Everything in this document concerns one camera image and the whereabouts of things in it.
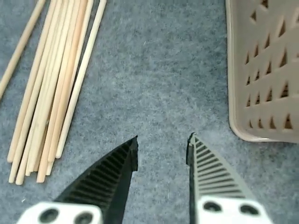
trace screw hole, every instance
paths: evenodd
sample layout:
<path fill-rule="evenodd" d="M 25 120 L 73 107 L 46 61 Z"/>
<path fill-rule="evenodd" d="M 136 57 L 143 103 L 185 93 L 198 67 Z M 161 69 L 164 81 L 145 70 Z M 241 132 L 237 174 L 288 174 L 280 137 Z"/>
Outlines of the screw hole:
<path fill-rule="evenodd" d="M 206 202 L 204 204 L 204 209 L 207 211 L 220 212 L 221 206 L 215 202 Z"/>
<path fill-rule="evenodd" d="M 76 217 L 75 224 L 90 224 L 92 220 L 93 215 L 89 212 L 84 212 Z"/>
<path fill-rule="evenodd" d="M 246 62 L 245 64 L 248 64 L 249 63 L 249 53 L 247 54 L 247 57 L 246 57 Z"/>
<path fill-rule="evenodd" d="M 260 71 L 258 70 L 256 73 L 256 80 L 258 80 L 260 78 Z"/>
<path fill-rule="evenodd" d="M 264 6 L 265 8 L 269 7 L 268 0 L 262 0 L 261 5 Z"/>
<path fill-rule="evenodd" d="M 52 223 L 56 220 L 57 216 L 58 216 L 57 209 L 48 209 L 41 214 L 39 220 L 41 223 Z"/>
<path fill-rule="evenodd" d="M 256 23 L 256 11 L 254 11 L 252 14 L 251 14 L 251 19 L 254 23 Z"/>
<path fill-rule="evenodd" d="M 240 207 L 240 211 L 241 213 L 243 214 L 248 214 L 248 215 L 258 215 L 258 210 L 256 208 L 254 208 L 253 206 L 251 205 L 243 205 Z"/>
<path fill-rule="evenodd" d="M 278 37 L 281 37 L 284 33 L 285 33 L 285 21 L 283 21 L 282 23 Z"/>
<path fill-rule="evenodd" d="M 270 46 L 270 34 L 268 35 L 264 49 L 266 49 L 269 46 Z"/>
<path fill-rule="evenodd" d="M 288 58 L 287 58 L 287 54 L 286 54 L 286 50 L 285 50 L 284 55 L 283 55 L 283 57 L 281 59 L 279 67 L 281 68 L 281 67 L 285 66 L 287 64 L 287 61 L 288 61 Z"/>
<path fill-rule="evenodd" d="M 274 124 L 274 118 L 273 118 L 273 117 L 270 118 L 270 129 L 276 129 L 276 126 L 275 126 L 275 124 Z"/>
<path fill-rule="evenodd" d="M 268 93 L 268 97 L 266 99 L 266 102 L 270 102 L 270 101 L 272 101 L 272 89 L 271 88 L 270 88 L 270 91 Z"/>

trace wooden stick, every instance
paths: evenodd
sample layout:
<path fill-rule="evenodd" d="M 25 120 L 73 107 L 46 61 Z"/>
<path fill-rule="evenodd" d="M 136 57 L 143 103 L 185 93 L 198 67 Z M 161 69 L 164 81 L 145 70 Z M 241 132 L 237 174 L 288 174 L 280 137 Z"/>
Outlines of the wooden stick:
<path fill-rule="evenodd" d="M 46 72 L 44 75 L 43 84 L 40 89 L 40 93 L 39 93 L 39 97 L 38 97 L 38 101 L 37 101 L 37 108 L 39 110 L 35 111 L 34 121 L 32 122 L 32 125 L 30 128 L 30 132 L 32 132 L 33 137 L 32 137 L 30 145 L 28 146 L 30 152 L 29 152 L 29 156 L 28 156 L 28 162 L 27 162 L 25 175 L 27 175 L 27 174 L 29 175 L 31 172 L 33 172 L 34 168 L 32 168 L 31 165 L 35 164 L 36 158 L 38 156 L 37 149 L 40 146 L 33 146 L 33 144 L 34 144 L 34 139 L 36 138 L 36 135 L 37 135 L 36 127 L 38 126 L 38 124 L 39 124 L 38 122 L 41 119 L 41 116 L 43 114 L 45 101 L 47 100 L 48 102 L 52 103 L 52 100 L 49 101 L 47 99 L 47 91 L 49 89 L 49 85 L 50 85 L 51 79 L 53 77 L 53 75 L 52 75 L 53 67 L 56 62 L 57 52 L 58 52 L 58 48 L 59 48 L 59 40 L 61 38 L 62 30 L 64 27 L 64 19 L 66 16 L 67 3 L 66 3 L 66 1 L 62 1 L 62 3 L 63 4 L 60 9 L 61 11 L 60 11 L 60 15 L 58 18 L 57 27 L 55 29 L 55 37 L 52 42 L 51 52 L 50 52 L 50 56 L 49 56 L 49 59 L 47 62 L 47 68 L 46 68 Z"/>
<path fill-rule="evenodd" d="M 62 62 L 62 56 L 64 52 L 64 47 L 66 43 L 66 37 L 70 25 L 70 19 L 71 19 L 71 10 L 69 10 L 70 4 L 69 0 L 63 2 L 63 12 L 62 12 L 62 23 L 59 24 L 59 29 L 57 32 L 57 38 L 55 40 L 54 45 L 54 64 L 53 66 L 50 66 L 52 68 L 51 71 L 51 78 L 50 78 L 50 84 L 47 88 L 47 94 L 46 98 L 43 101 L 43 107 L 41 110 L 41 114 L 39 119 L 37 120 L 36 126 L 34 128 L 34 138 L 32 141 L 32 147 L 30 150 L 30 163 L 29 163 L 29 171 L 33 172 L 34 165 L 36 162 L 36 158 L 38 155 L 38 149 L 41 145 L 42 139 L 43 139 L 43 133 L 42 130 L 45 129 L 46 123 L 47 123 L 47 117 L 50 113 L 51 105 L 53 102 L 53 97 L 55 93 L 55 88 L 58 80 L 59 70 Z"/>
<path fill-rule="evenodd" d="M 33 111 L 35 109 L 36 100 L 37 100 L 37 97 L 38 97 L 38 94 L 39 94 L 39 90 L 40 90 L 42 80 L 43 80 L 44 70 L 45 70 L 45 67 L 46 67 L 47 60 L 48 60 L 50 46 L 51 46 L 52 39 L 53 39 L 52 37 L 54 35 L 56 22 L 58 20 L 58 16 L 59 16 L 59 13 L 60 13 L 61 4 L 59 4 L 59 2 L 60 1 L 57 2 L 56 10 L 54 12 L 53 19 L 51 21 L 50 30 L 49 30 L 48 38 L 47 38 L 47 41 L 46 41 L 45 49 L 44 49 L 44 52 L 43 52 L 41 64 L 40 64 L 39 69 L 38 69 L 38 73 L 37 73 L 37 76 L 36 76 L 36 81 L 35 81 L 34 88 L 33 88 L 33 91 L 32 91 L 32 95 L 31 95 L 29 105 L 28 105 L 28 108 L 27 108 L 27 111 L 26 111 L 24 123 L 23 123 L 22 129 L 21 129 L 20 138 L 19 138 L 19 141 L 18 141 L 18 144 L 17 144 L 17 148 L 15 150 L 13 164 L 12 164 L 12 167 L 11 167 L 9 180 L 8 180 L 9 183 L 14 182 L 15 175 L 18 171 L 20 160 L 21 160 L 21 157 L 22 157 L 22 154 L 23 154 L 25 141 L 26 141 L 26 138 L 27 138 L 27 135 L 28 135 L 28 130 L 29 130 L 29 127 L 30 127 L 30 124 L 31 124 Z"/>
<path fill-rule="evenodd" d="M 74 81 L 75 81 L 75 77 L 76 77 L 76 73 L 77 73 L 77 69 L 78 69 L 78 65 L 79 65 L 79 61 L 80 61 L 80 57 L 81 57 L 81 53 L 82 53 L 82 49 L 83 49 L 83 45 L 84 45 L 84 40 L 86 37 L 88 24 L 90 21 L 90 16 L 92 14 L 92 9 L 93 9 L 93 0 L 88 0 L 85 17 L 84 17 L 84 21 L 83 21 L 83 26 L 82 26 L 82 31 L 81 31 L 81 36 L 80 36 L 80 41 L 79 41 L 79 45 L 78 45 L 75 65 L 74 65 L 74 69 L 73 69 L 73 74 L 71 76 L 71 84 L 70 84 L 70 89 L 69 89 L 69 95 L 67 97 L 67 99 L 68 99 L 67 104 L 69 103 L 69 100 L 71 97 L 71 91 L 72 91 L 72 87 L 74 85 Z"/>
<path fill-rule="evenodd" d="M 59 24 L 57 24 L 57 26 L 55 28 L 55 37 L 54 37 L 54 39 L 56 39 L 58 26 L 59 26 Z M 54 50 L 54 45 L 52 44 L 51 49 L 50 49 L 50 56 L 53 55 L 53 50 Z M 37 119 L 39 118 L 39 115 L 40 115 L 40 110 L 41 110 L 42 102 L 45 99 L 46 91 L 44 89 L 50 83 L 50 75 L 47 75 L 47 74 L 49 74 L 50 62 L 51 62 L 51 57 L 49 57 L 48 61 L 47 61 L 46 70 L 45 70 L 45 76 L 44 76 L 44 79 L 43 79 L 43 83 L 42 83 L 40 94 L 38 95 L 38 101 L 37 101 L 36 109 L 35 109 L 35 112 L 34 112 L 34 115 L 33 115 L 33 119 L 32 119 L 32 123 L 31 123 L 30 131 L 29 131 L 29 135 L 27 137 L 26 146 L 25 146 L 25 149 L 24 149 L 24 155 L 23 156 L 27 156 L 27 154 L 28 154 L 27 157 L 29 157 L 29 153 L 30 153 L 30 149 L 31 149 L 31 144 L 32 144 L 34 127 L 36 126 Z M 28 158 L 27 159 L 25 176 L 30 176 L 30 174 L 31 174 L 31 172 L 29 171 L 29 168 L 28 168 L 29 167 L 29 160 L 30 159 Z"/>
<path fill-rule="evenodd" d="M 13 72 L 19 62 L 19 59 L 22 55 L 22 52 L 28 42 L 29 37 L 31 36 L 31 33 L 33 31 L 33 28 L 36 24 L 36 21 L 39 17 L 39 15 L 41 14 L 42 10 L 43 10 L 43 6 L 45 5 L 46 0 L 39 0 L 36 7 L 34 8 L 32 15 L 22 33 L 22 36 L 18 42 L 17 47 L 14 50 L 14 53 L 8 63 L 8 66 L 4 72 L 4 75 L 1 79 L 0 82 L 0 100 L 3 96 L 3 93 L 8 85 L 8 82 L 10 80 L 10 78 L 13 75 Z"/>
<path fill-rule="evenodd" d="M 103 13 L 104 13 L 105 5 L 106 5 L 106 0 L 101 0 L 100 4 L 99 4 L 99 7 L 98 7 L 98 10 L 97 10 L 97 13 L 96 13 L 96 16 L 95 16 L 95 19 L 94 19 L 94 22 L 93 22 L 93 27 L 92 27 L 92 30 L 90 32 L 90 36 L 89 36 L 87 46 L 86 46 L 86 49 L 85 49 L 85 52 L 84 52 L 84 55 L 83 55 L 82 63 L 81 63 L 81 66 L 80 66 L 80 69 L 79 69 L 79 72 L 78 72 L 78 75 L 77 75 L 77 79 L 76 79 L 76 82 L 75 82 L 75 85 L 74 85 L 74 89 L 73 89 L 73 92 L 72 92 L 72 95 L 71 95 L 70 103 L 69 103 L 69 106 L 68 106 L 68 109 L 67 109 L 67 113 L 66 113 L 66 116 L 65 116 L 65 119 L 64 119 L 64 125 L 63 125 L 63 128 L 62 128 L 59 143 L 58 143 L 58 149 L 57 150 L 61 151 L 61 154 L 63 152 L 63 148 L 64 148 L 64 145 L 65 145 L 65 141 L 66 141 L 68 131 L 70 129 L 71 120 L 72 120 L 72 117 L 73 117 L 73 114 L 74 114 L 74 111 L 75 111 L 75 108 L 76 108 L 77 100 L 78 100 L 78 97 L 79 97 L 79 94 L 80 94 L 80 90 L 81 90 L 83 79 L 84 79 L 84 76 L 85 76 L 85 73 L 86 73 L 86 70 L 87 70 L 87 66 L 88 66 L 88 63 L 89 63 L 89 60 L 90 60 L 90 57 L 91 57 L 91 53 L 92 53 L 92 50 L 93 50 L 95 39 L 96 39 L 98 30 L 100 28 L 100 22 L 101 22 Z"/>
<path fill-rule="evenodd" d="M 77 21 L 76 21 L 76 28 L 75 28 L 75 32 L 74 32 L 74 38 L 71 43 L 70 59 L 68 61 L 68 65 L 67 65 L 67 70 L 66 70 L 64 85 L 63 85 L 63 92 L 61 94 L 61 99 L 59 102 L 59 107 L 58 107 L 58 112 L 57 112 L 57 119 L 55 121 L 54 132 L 53 132 L 53 136 L 52 136 L 52 140 L 51 140 L 51 146 L 50 146 L 50 151 L 49 151 L 49 156 L 48 156 L 49 162 L 53 162 L 55 159 L 55 155 L 56 155 L 59 134 L 60 134 L 60 130 L 62 127 L 62 122 L 63 122 L 62 120 L 63 120 L 64 114 L 65 114 L 64 108 L 67 106 L 64 104 L 66 101 L 67 93 L 69 91 L 69 83 L 70 83 L 71 75 L 72 75 L 72 72 L 74 69 L 76 52 L 78 49 L 78 43 L 79 43 L 79 39 L 80 39 L 80 33 L 82 30 L 83 19 L 84 19 L 84 15 L 85 15 L 85 11 L 86 11 L 86 5 L 87 5 L 87 0 L 82 0 L 80 2 L 79 13 L 78 13 Z"/>
<path fill-rule="evenodd" d="M 41 62 L 41 58 L 42 58 L 42 55 L 43 55 L 43 50 L 44 50 L 44 47 L 45 47 L 45 44 L 46 44 L 46 41 L 47 41 L 47 36 L 48 36 L 49 29 L 50 29 L 50 24 L 51 24 L 52 17 L 53 17 L 53 14 L 54 14 L 55 6 L 56 6 L 56 0 L 52 0 L 51 4 L 49 6 L 49 10 L 48 10 L 46 19 L 45 19 L 45 23 L 44 23 L 43 30 L 42 30 L 42 33 L 41 33 L 41 37 L 39 39 L 39 43 L 38 43 L 38 46 L 37 46 L 37 49 L 36 49 L 36 55 L 35 55 L 35 58 L 34 58 L 34 61 L 33 61 L 33 64 L 32 64 L 32 68 L 31 68 L 31 71 L 30 71 L 30 75 L 29 75 L 27 86 L 26 86 L 26 90 L 25 90 L 25 93 L 24 93 L 24 98 L 23 98 L 23 101 L 22 101 L 22 104 L 21 104 L 19 116 L 18 116 L 16 125 L 15 125 L 13 138 L 12 138 L 10 149 L 9 149 L 8 156 L 7 156 L 7 161 L 8 162 L 13 162 L 13 159 L 14 159 L 14 153 L 15 153 L 15 150 L 16 150 L 16 147 L 17 147 L 17 144 L 18 144 L 18 140 L 19 140 L 19 137 L 20 137 L 21 128 L 22 128 L 22 125 L 23 125 L 23 122 L 24 122 L 26 110 L 27 110 L 27 107 L 28 107 L 28 103 L 29 103 L 29 100 L 30 100 L 30 96 L 31 96 L 31 93 L 32 93 L 34 82 L 36 80 L 38 67 L 39 67 L 39 64 Z"/>
<path fill-rule="evenodd" d="M 47 133 L 47 128 L 44 130 L 43 143 L 46 139 L 46 133 Z M 41 158 L 42 151 L 43 151 L 43 144 L 39 148 L 39 159 Z M 39 167 L 39 161 L 40 161 L 39 159 L 36 160 L 36 164 L 35 164 L 35 170 L 36 171 L 38 170 L 38 167 Z M 22 157 L 21 164 L 20 164 L 19 171 L 18 171 L 18 175 L 17 175 L 17 178 L 15 180 L 16 185 L 22 185 L 24 183 L 25 168 L 26 168 L 26 165 L 27 165 L 27 160 L 28 160 L 28 156 L 23 156 Z"/>
<path fill-rule="evenodd" d="M 53 168 L 54 162 L 49 162 L 47 167 L 47 176 L 51 175 L 52 168 Z"/>
<path fill-rule="evenodd" d="M 70 5 L 72 5 L 72 14 L 71 14 L 71 18 L 70 18 L 71 23 L 70 23 L 69 31 L 67 34 L 66 45 L 65 45 L 65 49 L 64 49 L 64 56 L 62 59 L 58 82 L 57 82 L 57 86 L 56 86 L 56 92 L 55 92 L 55 96 L 54 96 L 53 107 L 51 110 L 49 128 L 48 128 L 47 136 L 46 136 L 46 142 L 44 144 L 40 167 L 38 169 L 36 182 L 39 182 L 39 183 L 44 182 L 44 179 L 46 176 L 46 171 L 47 171 L 47 166 L 48 166 L 49 149 L 50 149 L 52 134 L 53 134 L 53 130 L 54 130 L 55 119 L 57 116 L 59 100 L 60 100 L 60 96 L 61 96 L 61 92 L 62 92 L 62 86 L 63 86 L 63 81 L 64 81 L 64 75 L 66 72 L 66 66 L 67 66 L 67 62 L 69 60 L 69 56 L 70 56 L 71 41 L 72 41 L 73 35 L 74 35 L 80 1 L 71 0 Z"/>

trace carpet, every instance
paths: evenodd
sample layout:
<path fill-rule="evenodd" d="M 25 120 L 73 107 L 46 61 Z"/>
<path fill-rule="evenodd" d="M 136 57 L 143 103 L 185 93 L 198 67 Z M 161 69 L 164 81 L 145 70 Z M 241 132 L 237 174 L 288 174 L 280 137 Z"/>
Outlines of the carpet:
<path fill-rule="evenodd" d="M 34 4 L 0 0 L 0 77 Z M 186 224 L 191 132 L 227 159 L 276 224 L 299 223 L 298 145 L 245 142 L 229 127 L 224 0 L 108 0 L 63 157 L 46 183 L 32 175 L 21 187 L 9 184 L 6 157 L 44 17 L 0 102 L 0 223 L 54 199 L 138 134 L 124 223 Z"/>

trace basket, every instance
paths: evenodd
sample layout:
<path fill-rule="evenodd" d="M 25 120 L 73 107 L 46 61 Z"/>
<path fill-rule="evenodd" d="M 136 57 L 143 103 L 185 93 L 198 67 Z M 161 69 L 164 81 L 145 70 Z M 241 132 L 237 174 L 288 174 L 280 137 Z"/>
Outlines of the basket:
<path fill-rule="evenodd" d="M 232 130 L 299 143 L 299 0 L 226 0 L 226 10 Z"/>

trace wooden dowel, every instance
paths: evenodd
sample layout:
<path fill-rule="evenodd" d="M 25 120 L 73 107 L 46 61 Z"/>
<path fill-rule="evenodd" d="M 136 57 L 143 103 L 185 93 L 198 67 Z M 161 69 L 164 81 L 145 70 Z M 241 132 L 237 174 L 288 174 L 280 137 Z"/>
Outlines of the wooden dowel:
<path fill-rule="evenodd" d="M 77 75 L 77 79 L 74 85 L 74 89 L 73 92 L 71 94 L 71 99 L 70 99 L 70 103 L 67 109 L 67 113 L 64 119 L 64 125 L 60 134 L 60 139 L 59 139 L 59 143 L 58 143 L 58 147 L 57 150 L 58 151 L 63 151 L 64 145 L 65 145 L 65 141 L 66 141 L 66 137 L 68 134 L 68 131 L 70 129 L 70 125 L 71 125 L 71 120 L 76 108 L 76 104 L 77 104 L 77 100 L 80 94 L 80 90 L 81 90 L 81 86 L 83 83 L 83 79 L 87 70 L 87 66 L 91 57 L 91 53 L 93 51 L 93 46 L 96 40 L 96 36 L 100 27 L 100 22 L 104 13 L 104 9 L 105 9 L 105 5 L 106 5 L 106 0 L 101 0 L 94 22 L 93 22 L 93 27 L 87 42 L 87 46 L 83 55 L 83 59 L 82 59 L 82 63 L 81 66 L 79 68 L 79 72 Z"/>
<path fill-rule="evenodd" d="M 48 55 L 49 55 L 50 46 L 51 46 L 53 35 L 54 35 L 56 22 L 58 20 L 58 16 L 59 16 L 59 13 L 60 13 L 61 4 L 59 4 L 59 2 L 61 2 L 61 1 L 57 2 L 57 6 L 56 6 L 56 9 L 55 9 L 55 12 L 54 12 L 54 15 L 53 15 L 53 19 L 51 21 L 50 30 L 49 30 L 49 33 L 48 33 L 48 38 L 47 38 L 47 41 L 46 41 L 45 49 L 43 51 L 42 60 L 41 60 L 41 63 L 40 63 L 39 69 L 38 69 L 38 73 L 37 73 L 37 76 L 36 76 L 36 81 L 35 81 L 34 88 L 33 88 L 33 91 L 32 91 L 32 95 L 31 95 L 29 105 L 28 105 L 28 108 L 27 108 L 27 111 L 26 111 L 24 123 L 22 125 L 22 129 L 21 129 L 21 133 L 20 133 L 20 138 L 18 140 L 17 148 L 16 148 L 15 153 L 14 153 L 14 159 L 13 159 L 13 163 L 12 163 L 12 167 L 11 167 L 11 171 L 10 171 L 10 175 L 9 175 L 9 179 L 8 179 L 9 183 L 14 182 L 15 175 L 18 171 L 18 167 L 19 167 L 19 164 L 20 164 L 21 156 L 23 154 L 25 141 L 26 141 L 26 138 L 27 138 L 27 135 L 28 135 L 28 130 L 30 128 L 33 112 L 34 112 L 35 105 L 36 105 L 36 100 L 37 100 L 39 90 L 40 90 L 40 87 L 41 87 L 41 84 L 42 84 L 43 75 L 44 75 L 46 63 L 47 63 L 47 60 L 48 60 Z"/>
<path fill-rule="evenodd" d="M 54 37 L 54 39 L 56 39 L 57 29 L 58 29 L 58 24 L 55 28 L 55 37 Z M 50 56 L 53 54 L 53 50 L 54 50 L 54 45 L 52 44 L 51 49 L 50 49 Z M 43 100 L 45 99 L 45 94 L 46 94 L 45 88 L 46 88 L 46 86 L 49 85 L 49 82 L 50 82 L 50 75 L 47 75 L 47 74 L 49 74 L 49 69 L 50 69 L 50 62 L 51 62 L 51 57 L 50 56 L 49 56 L 48 61 L 47 61 L 45 76 L 44 76 L 44 79 L 43 79 L 40 94 L 38 95 L 38 101 L 37 101 L 36 109 L 35 109 L 35 112 L 34 112 L 34 115 L 33 115 L 29 135 L 27 137 L 26 146 L 25 146 L 25 149 L 24 149 L 24 155 L 25 156 L 27 155 L 27 153 L 28 154 L 30 153 L 34 127 L 36 126 L 37 119 L 39 118 L 39 115 L 40 115 L 41 106 L 43 104 Z M 28 157 L 28 159 L 27 159 L 25 176 L 30 176 L 31 172 L 29 171 L 29 168 L 28 168 L 29 164 L 30 164 L 29 155 L 27 157 Z"/>
<path fill-rule="evenodd" d="M 64 78 L 64 86 L 63 86 L 63 92 L 61 94 L 61 99 L 60 103 L 58 106 L 58 112 L 57 112 L 57 119 L 55 121 L 55 126 L 54 126 L 54 131 L 52 135 L 52 140 L 51 140 L 51 146 L 50 146 L 50 151 L 49 151 L 49 156 L 48 156 L 48 161 L 53 162 L 55 159 L 56 155 L 56 150 L 57 150 L 57 144 L 59 140 L 59 135 L 60 135 L 60 130 L 62 127 L 62 120 L 64 118 L 64 108 L 67 107 L 65 105 L 66 102 L 66 97 L 69 91 L 69 83 L 71 79 L 71 75 L 74 69 L 74 64 L 75 64 L 75 59 L 76 59 L 76 52 L 78 49 L 78 43 L 80 39 L 80 34 L 82 30 L 82 25 L 83 25 L 83 20 L 84 20 L 84 15 L 86 11 L 86 5 L 87 5 L 87 0 L 81 0 L 80 6 L 79 6 L 79 13 L 76 21 L 76 28 L 74 32 L 74 38 L 71 43 L 71 50 L 70 50 L 70 59 L 68 61 L 67 65 L 67 70 Z"/>
<path fill-rule="evenodd" d="M 84 45 L 84 40 L 86 37 L 88 24 L 90 21 L 90 16 L 92 14 L 92 9 L 93 9 L 93 0 L 88 0 L 86 12 L 85 12 L 85 16 L 84 16 L 84 21 L 83 21 L 83 26 L 82 26 L 82 31 L 81 31 L 81 36 L 80 36 L 80 41 L 79 41 L 79 45 L 78 45 L 76 60 L 75 60 L 75 64 L 74 64 L 73 74 L 71 76 L 71 83 L 70 83 L 69 95 L 67 97 L 67 99 L 68 99 L 67 104 L 69 103 L 69 100 L 71 97 L 71 91 L 72 91 L 72 87 L 74 85 L 74 81 L 75 81 L 75 77 L 76 77 L 76 73 L 77 73 L 77 69 L 78 69 L 78 65 L 79 65 L 79 61 L 80 61 L 80 57 L 81 57 L 81 53 L 82 53 L 82 49 L 83 49 L 83 45 Z"/>
<path fill-rule="evenodd" d="M 45 129 L 46 123 L 47 123 L 47 117 L 50 113 L 50 108 L 53 102 L 53 97 L 55 93 L 55 88 L 58 80 L 59 70 L 61 66 L 62 56 L 64 52 L 64 47 L 66 43 L 66 37 L 70 25 L 70 18 L 71 18 L 71 10 L 68 10 L 70 8 L 69 0 L 63 2 L 63 12 L 62 12 L 62 25 L 59 24 L 59 29 L 57 32 L 57 38 L 55 40 L 54 45 L 54 54 L 55 60 L 53 66 L 50 66 L 52 68 L 51 71 L 51 78 L 50 78 L 50 84 L 47 89 L 46 99 L 43 102 L 43 107 L 41 110 L 40 117 L 37 121 L 37 124 L 34 128 L 34 138 L 32 140 L 32 146 L 30 150 L 30 164 L 29 164 L 29 171 L 33 172 L 35 161 L 38 155 L 38 149 L 41 145 L 43 133 L 42 130 Z"/>
<path fill-rule="evenodd" d="M 49 163 L 48 163 L 48 167 L 47 167 L 47 176 L 50 176 L 50 175 L 51 175 L 51 172 L 52 172 L 52 169 L 53 169 L 53 165 L 54 165 L 54 162 L 49 162 Z"/>
<path fill-rule="evenodd" d="M 57 110 L 58 110 L 58 105 L 59 105 L 59 101 L 60 101 L 60 96 L 61 96 L 61 92 L 62 92 L 62 86 L 63 86 L 63 81 L 64 81 L 64 75 L 66 72 L 66 66 L 67 66 L 67 62 L 69 60 L 69 56 L 70 56 L 71 41 L 72 41 L 73 35 L 74 35 L 79 5 L 80 5 L 80 2 L 77 0 L 70 1 L 70 6 L 72 6 L 72 14 L 71 14 L 71 18 L 70 18 L 71 23 L 70 23 L 69 31 L 67 34 L 64 55 L 63 55 L 63 59 L 62 59 L 62 63 L 61 63 L 61 68 L 60 68 L 60 72 L 59 72 L 59 76 L 58 76 L 58 82 L 57 82 L 57 86 L 56 86 L 56 92 L 55 92 L 54 101 L 53 101 L 53 107 L 51 109 L 49 128 L 47 131 L 46 141 L 45 141 L 45 144 L 43 147 L 43 154 L 41 157 L 40 167 L 38 169 L 37 181 L 36 181 L 38 183 L 44 182 L 44 179 L 46 176 L 46 171 L 47 171 L 47 166 L 48 166 L 49 149 L 50 149 L 52 134 L 53 134 L 53 130 L 54 130 L 54 124 L 55 124 L 55 120 L 56 120 L 56 116 L 57 116 Z"/>
<path fill-rule="evenodd" d="M 47 128 L 44 130 L 44 134 L 43 134 L 43 143 L 45 142 L 46 139 L 46 133 L 47 133 Z M 42 151 L 43 151 L 43 144 L 41 144 L 41 147 L 39 148 L 39 152 L 38 152 L 38 157 L 35 163 L 35 167 L 34 167 L 34 171 L 38 170 L 39 167 L 39 161 L 42 155 Z M 24 183 L 24 177 L 25 177 L 25 169 L 26 169 L 26 165 L 27 165 L 27 160 L 28 160 L 28 154 L 23 155 L 22 160 L 21 160 L 21 164 L 19 167 L 19 171 L 18 171 L 18 175 L 17 178 L 15 180 L 15 184 L 16 185 L 22 185 Z"/>
<path fill-rule="evenodd" d="M 42 30 L 42 33 L 41 33 L 41 37 L 39 39 L 39 43 L 38 43 L 38 46 L 37 46 L 37 49 L 36 49 L 36 55 L 35 55 L 35 58 L 34 58 L 34 61 L 33 61 L 33 64 L 32 64 L 32 68 L 31 68 L 31 71 L 30 71 L 30 75 L 29 75 L 26 90 L 25 90 L 25 93 L 24 93 L 23 101 L 22 101 L 22 104 L 21 104 L 20 112 L 19 112 L 18 119 L 17 119 L 16 125 L 15 125 L 13 138 L 12 138 L 12 141 L 11 141 L 11 144 L 10 144 L 10 149 L 9 149 L 8 156 L 7 156 L 7 161 L 8 162 L 13 162 L 13 159 L 14 159 L 14 153 L 15 153 L 15 150 L 16 150 L 16 147 L 17 147 L 17 144 L 18 144 L 18 140 L 19 140 L 19 137 L 20 137 L 20 133 L 21 133 L 23 122 L 24 122 L 26 110 L 27 110 L 28 103 L 29 103 L 29 100 L 30 100 L 30 97 L 31 97 L 31 93 L 32 93 L 34 83 L 36 81 L 36 75 L 37 75 L 37 72 L 38 72 L 38 67 L 39 67 L 39 64 L 41 62 L 41 58 L 42 58 L 42 55 L 43 55 L 43 50 L 44 50 L 44 47 L 45 47 L 45 44 L 46 44 L 46 41 L 47 41 L 47 36 L 48 36 L 49 29 L 50 29 L 51 20 L 52 20 L 53 14 L 54 14 L 56 1 L 57 0 L 52 0 L 51 1 L 51 4 L 49 6 L 49 10 L 48 10 L 48 13 L 47 13 L 47 16 L 46 16 L 46 19 L 45 19 L 45 23 L 44 23 L 44 26 L 43 26 L 43 30 Z"/>
<path fill-rule="evenodd" d="M 39 0 L 36 7 L 34 8 L 33 12 L 32 12 L 32 15 L 22 33 L 22 36 L 18 42 L 18 45 L 17 47 L 15 48 L 14 50 L 14 53 L 8 63 L 8 66 L 4 72 L 4 75 L 1 79 L 1 82 L 0 82 L 0 100 L 3 96 L 3 93 L 8 85 L 8 82 L 10 80 L 10 78 L 12 77 L 13 75 L 13 72 L 19 62 L 19 59 L 22 55 L 22 52 L 28 42 L 28 39 L 29 37 L 31 36 L 31 33 L 33 31 L 33 28 L 36 24 L 36 21 L 39 17 L 39 15 L 41 14 L 42 10 L 43 10 L 43 7 L 45 5 L 45 2 L 46 0 Z"/>

